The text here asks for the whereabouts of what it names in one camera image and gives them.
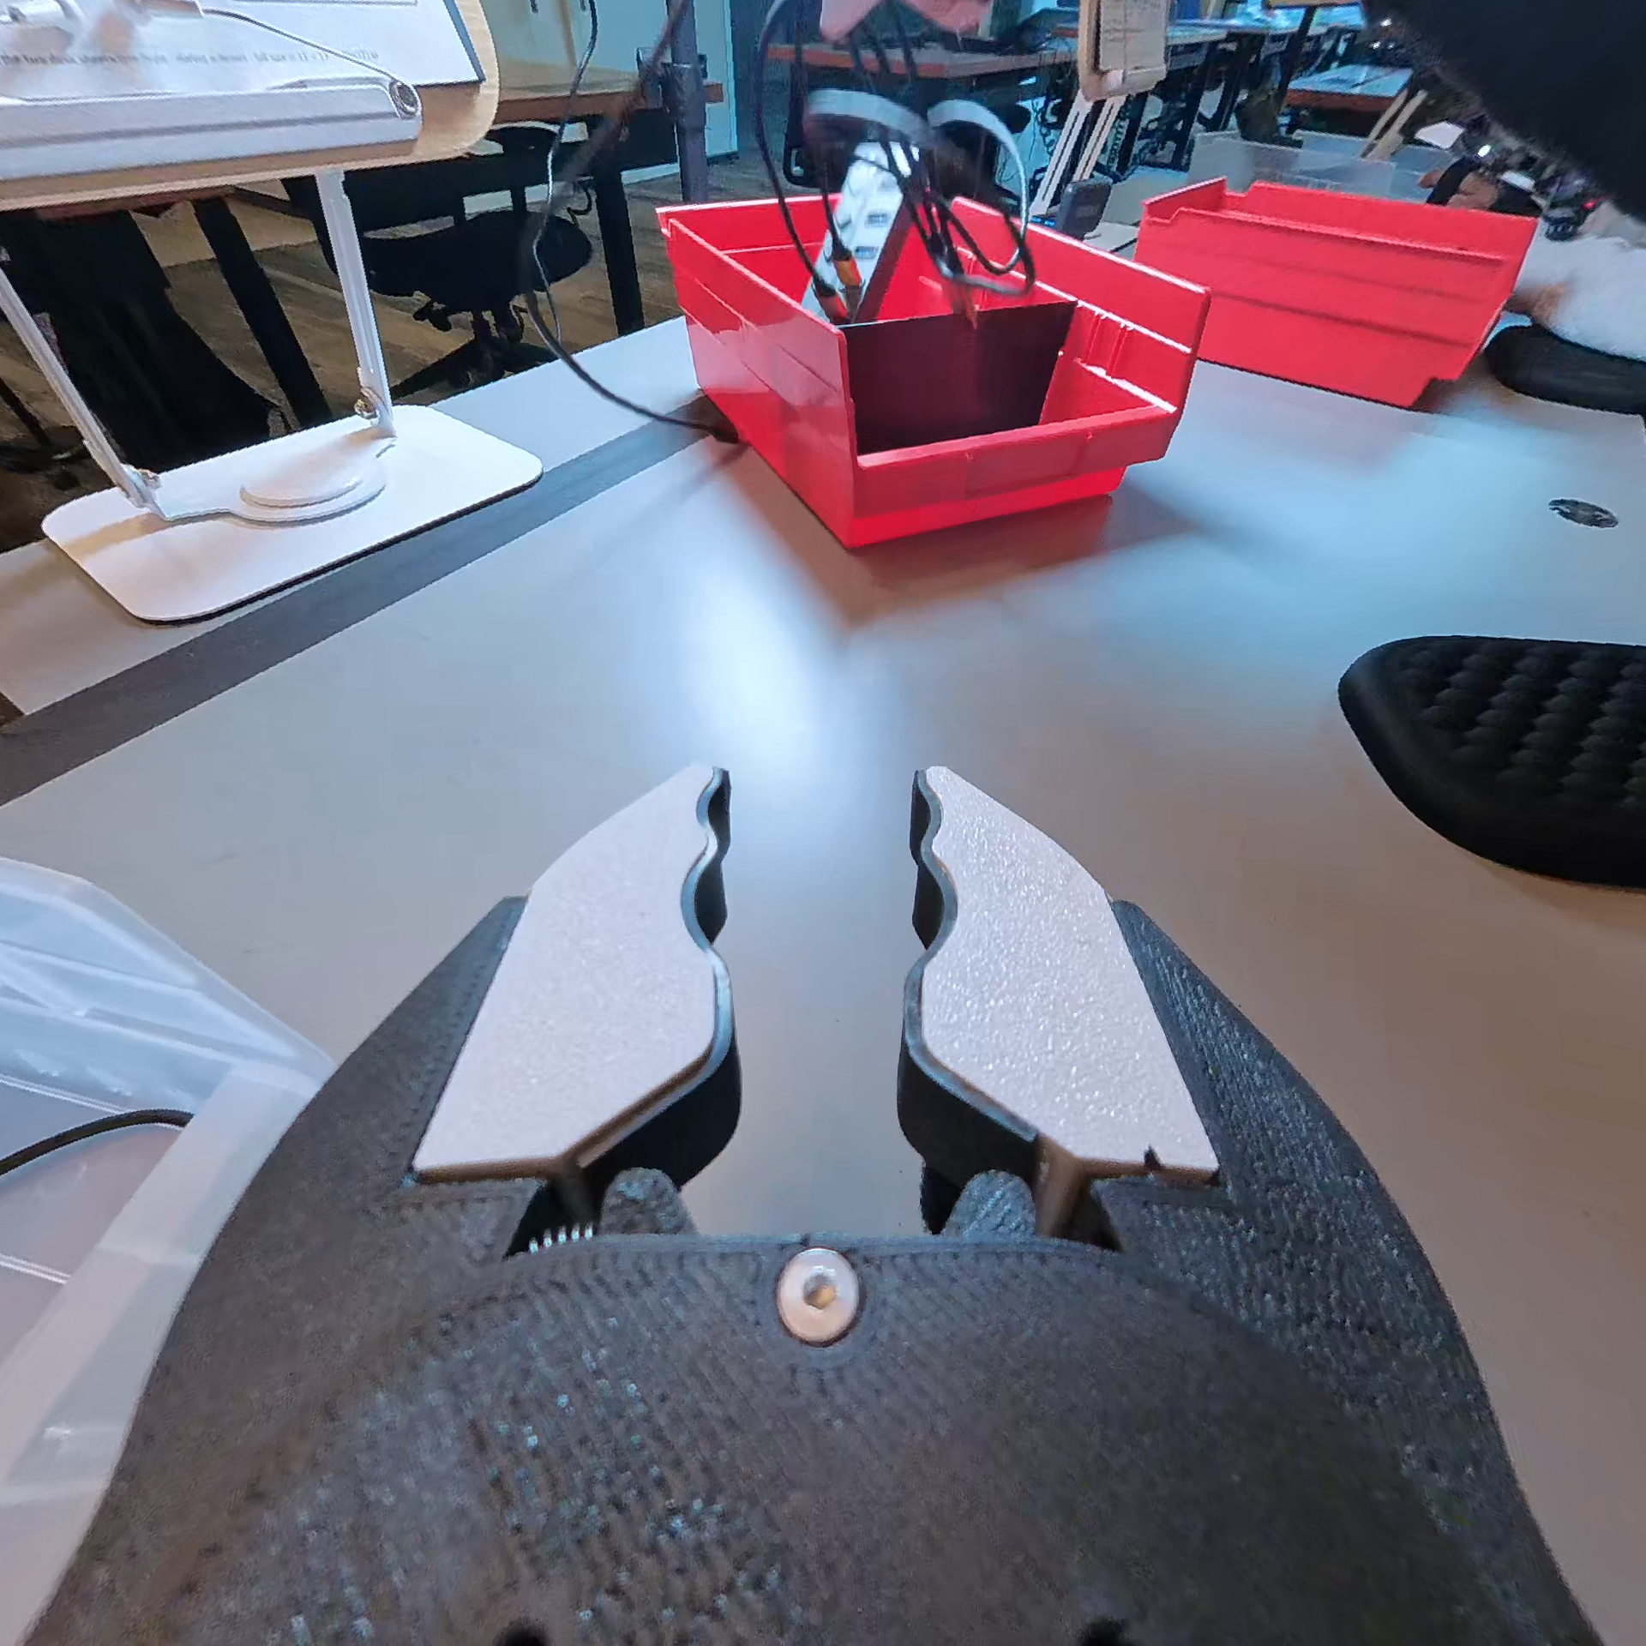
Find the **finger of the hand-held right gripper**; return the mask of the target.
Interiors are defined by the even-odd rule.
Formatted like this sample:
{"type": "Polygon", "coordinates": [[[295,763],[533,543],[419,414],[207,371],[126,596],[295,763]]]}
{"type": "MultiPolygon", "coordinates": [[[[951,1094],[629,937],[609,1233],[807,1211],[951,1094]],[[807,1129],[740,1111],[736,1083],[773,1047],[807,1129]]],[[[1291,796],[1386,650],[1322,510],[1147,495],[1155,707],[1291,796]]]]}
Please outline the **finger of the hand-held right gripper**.
{"type": "Polygon", "coordinates": [[[1017,177],[1027,177],[1018,136],[1027,127],[1027,108],[1009,105],[1004,112],[978,101],[951,96],[939,101],[925,115],[942,141],[959,153],[953,161],[965,177],[981,183],[996,183],[1001,167],[1017,177]]]}
{"type": "Polygon", "coordinates": [[[844,141],[849,136],[888,141],[933,141],[933,124],[917,110],[883,93],[813,91],[802,115],[807,141],[844,141]]]}

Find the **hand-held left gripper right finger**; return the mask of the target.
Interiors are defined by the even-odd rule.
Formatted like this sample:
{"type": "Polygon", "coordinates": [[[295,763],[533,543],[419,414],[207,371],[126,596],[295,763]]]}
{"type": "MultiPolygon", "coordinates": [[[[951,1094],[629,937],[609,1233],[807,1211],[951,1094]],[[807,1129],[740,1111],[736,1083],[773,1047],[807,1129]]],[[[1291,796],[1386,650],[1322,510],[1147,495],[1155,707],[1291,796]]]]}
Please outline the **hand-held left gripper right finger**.
{"type": "Polygon", "coordinates": [[[1105,887],[959,776],[916,771],[920,955],[903,987],[897,1118],[933,1198],[1007,1173],[1035,1204],[1094,1184],[1206,1188],[1220,1162],[1105,887]]]}

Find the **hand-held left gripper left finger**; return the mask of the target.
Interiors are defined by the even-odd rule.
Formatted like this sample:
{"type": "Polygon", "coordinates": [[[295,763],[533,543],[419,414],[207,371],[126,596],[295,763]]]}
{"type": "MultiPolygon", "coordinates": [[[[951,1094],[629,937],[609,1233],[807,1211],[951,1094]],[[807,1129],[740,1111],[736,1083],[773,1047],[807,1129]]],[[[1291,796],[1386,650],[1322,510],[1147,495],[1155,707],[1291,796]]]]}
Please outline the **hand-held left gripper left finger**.
{"type": "Polygon", "coordinates": [[[413,1154],[422,1182],[539,1180],[599,1202],[629,1168],[685,1187],[736,1129],[726,921],[731,783],[688,765],[528,890],[413,1154]]]}

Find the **black usb hub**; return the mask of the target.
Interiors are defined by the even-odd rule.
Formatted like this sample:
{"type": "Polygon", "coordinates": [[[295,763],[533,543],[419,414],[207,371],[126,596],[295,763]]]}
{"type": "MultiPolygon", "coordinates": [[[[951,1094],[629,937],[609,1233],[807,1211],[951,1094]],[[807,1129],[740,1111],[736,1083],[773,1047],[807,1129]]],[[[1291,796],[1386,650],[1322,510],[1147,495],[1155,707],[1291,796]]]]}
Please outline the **black usb hub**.
{"type": "Polygon", "coordinates": [[[802,305],[838,326],[883,318],[899,257],[914,226],[908,198],[913,153],[885,139],[861,141],[834,195],[821,195],[821,247],[802,288],[802,305]]]}

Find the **red plastic bin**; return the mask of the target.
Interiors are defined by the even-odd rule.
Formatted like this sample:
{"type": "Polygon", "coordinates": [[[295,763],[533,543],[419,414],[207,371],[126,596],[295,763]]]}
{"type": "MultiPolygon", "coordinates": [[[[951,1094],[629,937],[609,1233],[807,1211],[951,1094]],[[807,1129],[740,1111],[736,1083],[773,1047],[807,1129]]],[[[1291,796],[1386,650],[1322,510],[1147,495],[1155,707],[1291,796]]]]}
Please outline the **red plastic bin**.
{"type": "Polygon", "coordinates": [[[1536,228],[1217,177],[1148,200],[1134,257],[1209,293],[1204,363],[1411,408],[1493,335],[1536,228]]]}
{"type": "Polygon", "coordinates": [[[880,321],[1071,299],[1076,323],[1035,426],[861,456],[846,341],[802,305],[807,268],[779,203],[658,211],[702,392],[847,549],[1103,498],[1159,461],[1192,383],[1209,293],[1031,226],[1035,282],[973,292],[968,313],[911,233],[880,321]]]}

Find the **clear plastic bin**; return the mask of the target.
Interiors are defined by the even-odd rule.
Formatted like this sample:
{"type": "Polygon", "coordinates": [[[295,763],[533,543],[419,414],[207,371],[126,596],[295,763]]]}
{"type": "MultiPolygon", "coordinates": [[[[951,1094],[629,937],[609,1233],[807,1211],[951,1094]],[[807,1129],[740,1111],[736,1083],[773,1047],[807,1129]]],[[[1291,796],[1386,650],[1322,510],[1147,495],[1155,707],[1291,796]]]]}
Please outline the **clear plastic bin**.
{"type": "Polygon", "coordinates": [[[205,1253],[334,1069],[111,893],[4,861],[5,1550],[101,1495],[205,1253]]]}
{"type": "Polygon", "coordinates": [[[1254,181],[1280,183],[1324,192],[1392,198],[1425,198],[1425,177],[1439,177],[1454,157],[1429,144],[1404,144],[1387,157],[1367,157],[1364,139],[1307,133],[1297,146],[1248,141],[1235,132],[1197,138],[1187,181],[1223,177],[1235,191],[1254,181]]]}

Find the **wooden document stand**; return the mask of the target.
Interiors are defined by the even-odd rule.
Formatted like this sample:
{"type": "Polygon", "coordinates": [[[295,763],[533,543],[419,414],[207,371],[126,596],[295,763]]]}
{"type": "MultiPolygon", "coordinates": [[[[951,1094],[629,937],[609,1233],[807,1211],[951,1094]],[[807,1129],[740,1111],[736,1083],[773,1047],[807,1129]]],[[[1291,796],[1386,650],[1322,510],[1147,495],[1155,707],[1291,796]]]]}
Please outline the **wooden document stand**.
{"type": "Polygon", "coordinates": [[[1072,183],[1096,177],[1127,104],[1166,76],[1170,1],[1082,1],[1077,93],[1041,178],[1032,214],[1051,215],[1072,183]]]}

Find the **black bin divider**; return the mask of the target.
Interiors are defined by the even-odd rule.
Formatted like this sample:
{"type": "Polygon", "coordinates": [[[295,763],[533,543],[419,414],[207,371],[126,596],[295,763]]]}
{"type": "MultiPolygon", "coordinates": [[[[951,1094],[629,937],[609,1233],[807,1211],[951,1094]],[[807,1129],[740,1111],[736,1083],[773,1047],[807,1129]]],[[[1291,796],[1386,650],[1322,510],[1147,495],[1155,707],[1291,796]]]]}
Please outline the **black bin divider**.
{"type": "Polygon", "coordinates": [[[1035,426],[1077,312],[1058,299],[844,327],[855,448],[875,456],[1035,426]]]}

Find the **black office chair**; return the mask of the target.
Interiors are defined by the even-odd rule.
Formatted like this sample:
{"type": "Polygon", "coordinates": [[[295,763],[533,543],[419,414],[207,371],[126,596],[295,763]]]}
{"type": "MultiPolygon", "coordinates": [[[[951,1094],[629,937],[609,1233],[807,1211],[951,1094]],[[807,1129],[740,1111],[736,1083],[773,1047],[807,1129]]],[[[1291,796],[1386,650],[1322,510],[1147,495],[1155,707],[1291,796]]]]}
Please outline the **black office chair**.
{"type": "Polygon", "coordinates": [[[548,186],[556,138],[542,124],[505,127],[486,153],[345,177],[360,233],[363,276],[385,298],[418,299],[415,318],[470,338],[396,385],[399,399],[436,386],[464,389],[553,360],[528,338],[528,299],[579,273],[593,243],[579,225],[551,215],[536,251],[537,215],[528,194],[548,186]]]}

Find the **instruction sheet on stand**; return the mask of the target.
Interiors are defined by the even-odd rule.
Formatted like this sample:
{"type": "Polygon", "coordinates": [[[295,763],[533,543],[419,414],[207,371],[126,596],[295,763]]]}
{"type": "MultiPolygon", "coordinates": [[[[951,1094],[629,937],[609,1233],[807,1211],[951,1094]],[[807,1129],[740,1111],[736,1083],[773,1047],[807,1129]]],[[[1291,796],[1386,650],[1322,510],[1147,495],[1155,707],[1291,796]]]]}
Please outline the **instruction sheet on stand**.
{"type": "Polygon", "coordinates": [[[542,476],[515,444],[396,406],[345,188],[474,147],[497,73],[481,3],[4,3],[4,208],[301,177],[339,259],[356,409],[159,473],[123,454],[4,273],[4,316],[111,484],[45,535],[131,617],[249,605],[542,476]]]}

